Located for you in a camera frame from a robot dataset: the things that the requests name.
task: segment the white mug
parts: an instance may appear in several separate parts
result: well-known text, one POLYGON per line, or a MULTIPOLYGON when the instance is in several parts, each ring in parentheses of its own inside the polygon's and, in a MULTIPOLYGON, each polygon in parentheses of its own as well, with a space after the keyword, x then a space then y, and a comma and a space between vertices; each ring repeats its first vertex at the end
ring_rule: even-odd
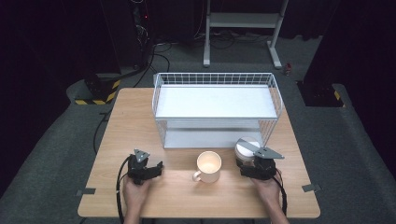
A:
POLYGON ((221 157, 213 151, 201 153, 197 159, 198 171, 192 176, 193 181, 213 183, 220 177, 221 157))

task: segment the metal stand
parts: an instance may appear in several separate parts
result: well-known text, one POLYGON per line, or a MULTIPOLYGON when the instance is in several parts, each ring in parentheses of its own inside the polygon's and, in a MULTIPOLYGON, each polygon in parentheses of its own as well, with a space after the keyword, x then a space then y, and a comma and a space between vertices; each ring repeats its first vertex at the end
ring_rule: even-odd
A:
POLYGON ((276 53, 275 44, 288 2, 289 0, 283 0, 279 13, 211 13, 210 0, 207 0, 204 67, 210 66, 210 27, 248 27, 274 29, 273 38, 271 41, 267 41, 267 46, 271 53, 274 67, 277 69, 282 68, 276 53))

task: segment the hand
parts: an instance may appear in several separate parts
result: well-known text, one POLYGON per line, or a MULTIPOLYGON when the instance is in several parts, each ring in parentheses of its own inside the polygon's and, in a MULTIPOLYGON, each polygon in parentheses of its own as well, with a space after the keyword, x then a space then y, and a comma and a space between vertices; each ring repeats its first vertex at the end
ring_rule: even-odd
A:
POLYGON ((143 185, 136 185, 131 177, 126 175, 123 180, 123 197, 127 206, 124 224, 139 223, 140 211, 148 196, 151 179, 143 185))
MULTIPOLYGON (((281 183, 280 174, 276 173, 275 179, 281 183)), ((259 180, 250 178, 257 188, 268 216, 273 224, 288 224, 289 221, 283 214, 279 202, 280 187, 274 179, 259 180)))
MULTIPOLYGON (((278 172, 276 172, 275 178, 277 181, 279 181, 279 183, 281 183, 280 175, 278 172)), ((256 186, 256 189, 260 194, 260 198, 264 203, 279 204, 280 187, 275 182, 274 179, 268 179, 268 180, 259 180, 254 178, 250 178, 250 179, 256 186)))

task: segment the hazard tape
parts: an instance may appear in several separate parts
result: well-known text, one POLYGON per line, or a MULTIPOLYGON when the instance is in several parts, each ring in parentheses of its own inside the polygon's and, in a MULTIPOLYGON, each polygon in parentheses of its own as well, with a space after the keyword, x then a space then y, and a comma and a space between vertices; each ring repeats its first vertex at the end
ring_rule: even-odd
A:
POLYGON ((342 105, 342 107, 345 107, 343 101, 341 100, 341 95, 340 93, 338 93, 338 91, 334 91, 334 96, 335 99, 340 103, 340 105, 342 105))
POLYGON ((110 104, 116 96, 117 88, 120 85, 120 80, 113 83, 111 92, 106 99, 75 99, 76 105, 107 105, 110 104))

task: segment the wire shelf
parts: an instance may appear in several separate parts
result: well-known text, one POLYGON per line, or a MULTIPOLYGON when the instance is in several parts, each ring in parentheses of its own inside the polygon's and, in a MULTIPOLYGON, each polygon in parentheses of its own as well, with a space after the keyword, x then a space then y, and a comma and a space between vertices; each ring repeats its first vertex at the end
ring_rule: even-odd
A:
POLYGON ((163 147, 265 146, 283 109, 271 73, 160 73, 152 110, 163 147))

